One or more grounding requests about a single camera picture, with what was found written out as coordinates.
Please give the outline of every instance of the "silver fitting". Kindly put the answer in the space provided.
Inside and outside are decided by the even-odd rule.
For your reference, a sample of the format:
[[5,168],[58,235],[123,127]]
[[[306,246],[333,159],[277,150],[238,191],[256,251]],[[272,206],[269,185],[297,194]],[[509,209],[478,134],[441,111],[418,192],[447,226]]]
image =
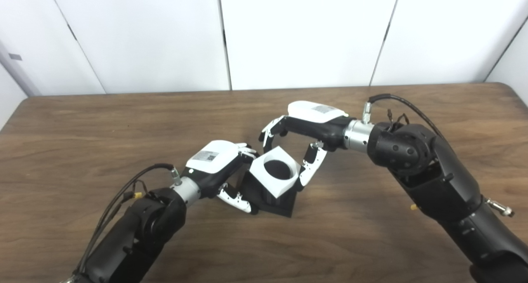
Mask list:
[[62,281],[60,283],[75,283],[75,281],[76,281],[75,276],[71,276],[70,278],[68,278],[65,281]]
[[366,102],[365,106],[363,107],[363,117],[362,117],[362,123],[367,124],[370,122],[370,114],[372,110],[372,104],[370,102]]
[[486,204],[488,204],[488,206],[490,206],[490,208],[492,208],[494,210],[498,210],[500,215],[508,216],[508,217],[513,217],[513,215],[515,215],[515,212],[513,212],[512,208],[510,208],[508,206],[501,205],[501,204],[499,204],[498,202],[496,202],[494,200],[490,200],[489,198],[484,198],[484,202]]
[[182,184],[182,180],[179,177],[179,174],[178,174],[178,171],[176,170],[176,168],[173,168],[172,170],[170,170],[170,176],[172,176],[172,184],[173,185],[178,186],[178,185]]

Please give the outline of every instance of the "white hexagonal frame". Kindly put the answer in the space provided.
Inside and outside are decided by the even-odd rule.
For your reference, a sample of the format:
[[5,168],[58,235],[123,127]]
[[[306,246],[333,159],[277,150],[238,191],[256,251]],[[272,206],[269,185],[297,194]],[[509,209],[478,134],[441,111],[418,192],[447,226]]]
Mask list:
[[[264,163],[270,160],[278,160],[285,163],[292,175],[287,180],[277,179],[271,176],[264,168]],[[249,172],[275,197],[281,196],[288,191],[299,178],[300,165],[280,146],[276,146],[268,153],[263,154],[251,163]]]

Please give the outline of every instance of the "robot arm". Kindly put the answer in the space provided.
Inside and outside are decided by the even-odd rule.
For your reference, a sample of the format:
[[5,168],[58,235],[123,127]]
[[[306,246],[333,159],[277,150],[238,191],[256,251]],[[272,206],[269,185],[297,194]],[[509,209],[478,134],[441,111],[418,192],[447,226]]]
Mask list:
[[[122,195],[121,203],[138,199],[92,252],[97,237],[121,203],[107,215],[109,206],[79,266],[65,283],[139,283],[165,243],[185,224],[187,209],[199,199],[217,196],[226,187],[227,179],[256,156],[247,144],[212,141],[187,161],[181,177],[174,166],[166,163],[140,172],[115,197],[116,200]],[[170,170],[173,185],[148,191],[144,197],[133,191],[125,193],[130,183],[154,168]]]
[[[372,104],[379,99],[396,99],[417,112],[433,129],[399,122],[370,123]],[[262,130],[264,151],[271,149],[276,134],[294,132],[317,140],[323,151],[352,149],[368,155],[388,169],[415,205],[435,219],[473,264],[470,273],[479,283],[528,282],[528,247],[492,212],[513,216],[513,211],[483,197],[479,184],[456,157],[434,124],[410,102],[390,94],[371,97],[362,119],[315,103],[300,101]],[[318,165],[307,159],[318,153],[309,146],[303,167],[305,186]]]

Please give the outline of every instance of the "white hand casing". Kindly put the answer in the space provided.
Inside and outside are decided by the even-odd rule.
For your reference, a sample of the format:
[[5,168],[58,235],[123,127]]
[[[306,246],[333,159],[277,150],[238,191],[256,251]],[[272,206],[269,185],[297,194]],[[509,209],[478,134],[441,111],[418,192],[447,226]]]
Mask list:
[[186,167],[215,174],[238,156],[239,146],[229,141],[211,141],[187,161]]
[[312,123],[325,123],[347,114],[333,106],[309,101],[296,101],[288,105],[288,115]]

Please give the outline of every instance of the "silver cylindrical joint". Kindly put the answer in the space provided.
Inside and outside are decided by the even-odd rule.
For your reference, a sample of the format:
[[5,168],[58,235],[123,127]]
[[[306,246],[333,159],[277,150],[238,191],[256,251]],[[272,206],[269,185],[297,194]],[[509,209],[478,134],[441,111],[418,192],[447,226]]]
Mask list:
[[366,144],[373,127],[374,125],[371,123],[352,120],[345,129],[345,147],[366,153]]
[[200,187],[188,177],[181,178],[181,184],[170,187],[183,199],[187,208],[200,198]]

